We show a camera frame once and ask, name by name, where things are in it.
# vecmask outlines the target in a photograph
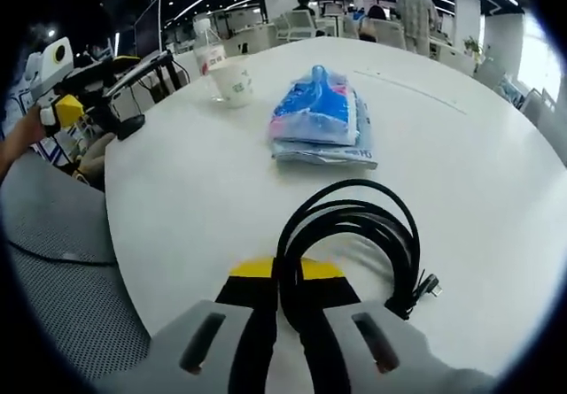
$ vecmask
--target paper cup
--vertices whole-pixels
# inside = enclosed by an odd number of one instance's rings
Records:
[[[245,61],[246,56],[227,58],[209,69],[216,87],[230,108],[246,106],[253,99],[252,78]]]

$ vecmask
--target gray fabric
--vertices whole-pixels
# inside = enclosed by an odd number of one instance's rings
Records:
[[[13,166],[0,194],[6,235],[16,244],[53,258],[115,261],[102,192],[30,152]],[[51,264],[10,251],[38,320],[86,378],[145,358],[150,337],[118,267]]]

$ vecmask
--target plastic bottle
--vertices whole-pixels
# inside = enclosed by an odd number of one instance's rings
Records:
[[[221,100],[214,81],[209,75],[209,68],[227,57],[221,38],[211,28],[210,19],[200,19],[193,24],[193,27],[197,35],[193,50],[199,71],[203,77],[206,77],[206,88],[213,100]]]

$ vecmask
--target window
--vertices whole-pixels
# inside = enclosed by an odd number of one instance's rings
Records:
[[[540,93],[545,89],[556,101],[561,84],[560,62],[540,23],[533,15],[526,13],[518,80]]]

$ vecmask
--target white round table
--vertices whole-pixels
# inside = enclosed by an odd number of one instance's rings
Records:
[[[107,149],[114,249],[150,334],[200,299],[215,299],[238,262],[273,256],[285,222],[317,190],[367,177],[408,205],[422,241],[421,266],[444,290],[424,297],[409,324],[450,366],[493,375],[510,366],[547,317],[565,265],[567,172],[537,129],[471,78],[369,42],[322,37],[247,62],[252,105],[224,109],[209,99],[207,79],[199,79]],[[272,160],[271,112],[291,81],[316,64],[346,74],[366,100],[377,170]],[[341,195],[402,218],[375,192]],[[307,256],[337,262],[361,299],[392,293],[387,258],[355,236],[334,236]],[[282,323],[269,392],[310,390],[293,343]]]

